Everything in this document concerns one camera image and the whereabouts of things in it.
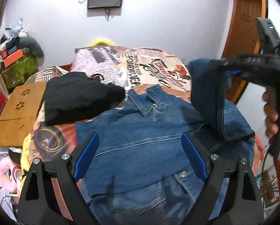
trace wooden door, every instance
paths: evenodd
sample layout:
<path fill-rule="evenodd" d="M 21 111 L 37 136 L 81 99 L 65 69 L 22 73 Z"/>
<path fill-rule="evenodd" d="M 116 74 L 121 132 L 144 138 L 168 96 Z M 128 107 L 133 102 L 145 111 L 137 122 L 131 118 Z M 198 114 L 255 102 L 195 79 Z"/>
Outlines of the wooden door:
<path fill-rule="evenodd" d="M 261 17 L 262 0 L 234 0 L 230 31 L 222 54 L 223 58 L 232 58 L 238 53 L 254 53 L 257 45 L 257 17 Z M 236 102 L 240 88 L 245 82 L 232 77 L 232 85 L 226 90 L 226 99 Z"/>

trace pink plush toy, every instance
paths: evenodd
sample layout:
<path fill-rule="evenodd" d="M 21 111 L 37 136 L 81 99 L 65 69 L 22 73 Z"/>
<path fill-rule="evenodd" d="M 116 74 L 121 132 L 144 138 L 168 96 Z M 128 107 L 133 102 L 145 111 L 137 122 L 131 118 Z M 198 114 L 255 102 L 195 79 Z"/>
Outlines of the pink plush toy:
<path fill-rule="evenodd" d="M 11 181 L 5 175 L 7 171 L 11 171 Z M 22 175 L 20 167 L 12 161 L 10 157 L 5 157 L 0 161 L 0 183 L 10 193 L 17 190 L 17 177 Z"/>

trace finger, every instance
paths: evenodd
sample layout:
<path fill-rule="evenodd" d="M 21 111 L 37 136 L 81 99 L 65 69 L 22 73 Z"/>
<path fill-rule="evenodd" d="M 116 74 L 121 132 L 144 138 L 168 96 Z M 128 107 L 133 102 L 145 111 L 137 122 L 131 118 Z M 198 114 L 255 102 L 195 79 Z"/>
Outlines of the finger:
<path fill-rule="evenodd" d="M 276 110 L 269 103 L 265 104 L 264 111 L 267 117 L 269 117 L 272 122 L 275 122 L 278 119 L 278 114 Z"/>
<path fill-rule="evenodd" d="M 276 134 L 277 133 L 278 126 L 274 122 L 272 122 L 270 118 L 267 117 L 265 119 L 265 124 L 266 124 L 267 130 L 270 133 L 272 133 L 272 134 Z"/>
<path fill-rule="evenodd" d="M 269 96 L 268 92 L 264 92 L 264 94 L 263 94 L 263 100 L 264 100 L 264 101 L 267 101 L 267 102 L 270 100 L 270 96 Z"/>
<path fill-rule="evenodd" d="M 268 129 L 266 129 L 266 136 L 271 139 L 273 137 L 273 134 L 270 133 Z"/>

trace jacket button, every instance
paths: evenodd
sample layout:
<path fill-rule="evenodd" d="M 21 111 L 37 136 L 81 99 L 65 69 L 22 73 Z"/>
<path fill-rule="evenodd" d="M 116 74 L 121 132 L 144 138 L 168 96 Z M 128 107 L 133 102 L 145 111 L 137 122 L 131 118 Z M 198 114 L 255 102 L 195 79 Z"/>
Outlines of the jacket button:
<path fill-rule="evenodd" d="M 158 115 L 160 115 L 160 114 L 162 114 L 163 112 L 161 112 L 161 111 L 159 111 L 159 110 L 156 110 L 155 113 L 158 114 Z"/>
<path fill-rule="evenodd" d="M 185 177 L 188 176 L 188 174 L 189 174 L 189 172 L 182 171 L 178 177 L 179 177 L 179 178 L 185 178 Z"/>

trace orange box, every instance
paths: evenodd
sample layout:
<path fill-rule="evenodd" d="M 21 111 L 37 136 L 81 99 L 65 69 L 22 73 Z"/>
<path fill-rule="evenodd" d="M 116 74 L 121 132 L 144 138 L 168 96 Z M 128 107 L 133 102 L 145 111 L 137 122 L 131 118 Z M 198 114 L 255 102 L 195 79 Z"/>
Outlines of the orange box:
<path fill-rule="evenodd" d="M 14 52 L 13 54 L 9 55 L 5 60 L 5 67 L 10 66 L 13 62 L 15 62 L 16 60 L 18 60 L 19 58 L 23 57 L 23 52 L 21 49 L 19 49 L 18 51 Z"/>

